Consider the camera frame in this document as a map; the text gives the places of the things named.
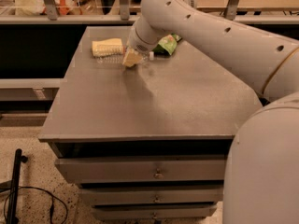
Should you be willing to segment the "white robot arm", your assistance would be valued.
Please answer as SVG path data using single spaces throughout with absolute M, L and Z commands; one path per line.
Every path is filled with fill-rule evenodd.
M 129 45 L 153 50 L 181 36 L 268 100 L 237 131 L 228 154 L 223 224 L 299 224 L 299 43 L 194 8 L 141 0 Z

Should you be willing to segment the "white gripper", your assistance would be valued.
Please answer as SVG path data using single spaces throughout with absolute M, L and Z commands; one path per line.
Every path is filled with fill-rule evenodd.
M 130 30 L 127 42 L 130 48 L 125 51 L 122 64 L 126 67 L 132 67 L 140 63 L 143 59 L 142 54 L 152 51 L 158 42 L 159 34 L 157 30 L 152 27 L 143 29 L 134 25 Z

